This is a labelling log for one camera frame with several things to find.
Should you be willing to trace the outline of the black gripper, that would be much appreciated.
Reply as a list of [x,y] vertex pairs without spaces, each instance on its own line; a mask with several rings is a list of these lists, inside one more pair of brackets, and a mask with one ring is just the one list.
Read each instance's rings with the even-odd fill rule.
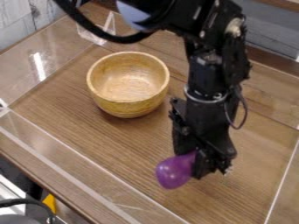
[[238,150],[230,138],[231,123],[237,118],[239,95],[215,103],[199,103],[190,98],[171,99],[172,148],[175,155],[195,152],[193,177],[227,172]]

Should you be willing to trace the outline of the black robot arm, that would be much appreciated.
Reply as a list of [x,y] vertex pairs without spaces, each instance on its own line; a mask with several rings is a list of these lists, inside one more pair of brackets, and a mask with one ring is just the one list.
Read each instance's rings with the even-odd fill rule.
[[159,31],[182,37],[190,65],[186,97],[172,98],[172,146],[178,158],[194,156],[189,175],[227,173],[238,151],[230,138],[242,82],[250,78],[246,15],[233,0],[115,0],[136,33],[118,36],[98,27],[70,0],[54,0],[75,22],[110,42],[134,44]]

